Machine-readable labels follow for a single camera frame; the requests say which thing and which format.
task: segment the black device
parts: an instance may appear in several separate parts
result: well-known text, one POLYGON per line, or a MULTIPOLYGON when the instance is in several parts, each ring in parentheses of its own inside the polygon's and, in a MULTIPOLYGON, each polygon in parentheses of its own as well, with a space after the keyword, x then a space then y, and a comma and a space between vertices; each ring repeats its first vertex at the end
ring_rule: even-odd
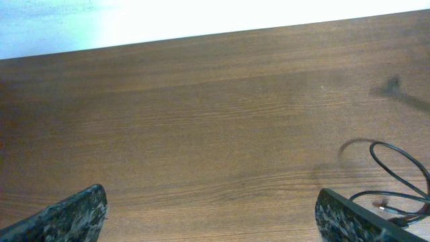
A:
POLYGON ((96 242, 108 208, 103 186, 95 184, 0 230, 0 242, 96 242))
POLYGON ((365 191, 352 196, 348 200, 330 189, 322 189, 315 205, 315 219, 321 236, 325 241, 425 241, 424 239, 405 231, 403 228, 407 228, 409 225, 417 223, 430 215, 430 195, 421 191, 387 168, 387 166, 379 160, 374 152, 374 147, 376 145, 383 145, 404 155, 421 170, 425 176, 427 185, 430 184, 429 172, 415 158, 403 150, 387 143, 378 141, 373 142, 370 145, 370 154, 376 163, 378 163, 378 165, 398 181, 420 194, 421 197, 401 194, 398 192, 365 191), (357 197, 369 194, 397 196, 424 202, 424 206, 421 209, 423 212, 405 212, 383 204, 380 208, 386 212, 403 215, 402 217, 384 220, 353 202, 357 197))

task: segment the black cable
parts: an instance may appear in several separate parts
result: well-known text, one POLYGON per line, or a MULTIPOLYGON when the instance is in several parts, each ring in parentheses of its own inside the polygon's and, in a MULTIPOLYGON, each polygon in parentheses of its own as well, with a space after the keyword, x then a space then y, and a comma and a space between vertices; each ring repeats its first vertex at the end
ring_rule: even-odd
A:
POLYGON ((378 195, 386 195, 386 196, 397 196, 397 197, 401 197, 401 198, 406 198, 406 199, 410 199, 410 200, 424 202, 424 206, 421 209, 421 210, 423 210, 423 212, 405 212, 403 210, 389 207, 389 206, 381 206, 380 207, 381 209, 383 209, 386 212, 391 212, 393 214, 405 215, 404 217, 390 219, 391 222, 395 223, 396 225, 398 225, 400 227, 408 227, 409 225, 417 223, 418 221, 423 220, 427 216, 430 216, 430 195, 423 192, 422 190, 420 190, 416 186, 412 185, 411 183, 409 183, 405 179, 402 179, 400 176, 398 176, 393 171, 391 171, 387 166, 385 166, 375 154, 374 147, 376 145, 383 145, 389 149, 392 149, 393 151, 397 151, 401 155, 405 156, 409 161, 412 161, 423 173, 423 175, 426 179, 426 182, 427 182, 427 186, 430 186, 430 174, 425 169, 425 167, 421 163, 419 163, 419 161, 417 161, 414 157, 412 157, 408 153, 404 152, 403 150, 401 150, 401 149, 399 149, 393 145, 376 141, 370 145, 370 154, 372 155, 372 157, 374 158, 376 163, 380 167, 382 167, 385 171, 387 171, 392 177, 396 178, 398 181, 402 182, 404 185, 408 186, 410 189, 414 190, 416 193, 422 195, 422 197, 412 196, 412 195, 403 194, 403 193, 399 193, 399 192, 365 191, 365 192, 360 192, 360 193, 355 194, 354 196, 352 196, 350 198, 350 200, 352 201, 352 200, 354 200, 360 196, 364 196, 364 195, 378 194, 378 195))

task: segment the wooden desk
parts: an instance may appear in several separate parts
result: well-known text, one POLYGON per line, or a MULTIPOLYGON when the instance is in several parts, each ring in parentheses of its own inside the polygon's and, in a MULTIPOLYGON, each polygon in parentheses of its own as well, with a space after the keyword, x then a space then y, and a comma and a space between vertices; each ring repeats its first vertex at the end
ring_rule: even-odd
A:
MULTIPOLYGON (((372 94, 398 74, 430 102, 429 22, 416 11, 2 60, 0 226, 99 183, 100 241, 318 241, 321 188, 409 192, 369 143, 338 156, 348 140, 430 168, 430 113, 372 94)), ((387 218, 381 199, 357 203, 387 218)), ((430 239, 430 219, 408 230, 430 239)))

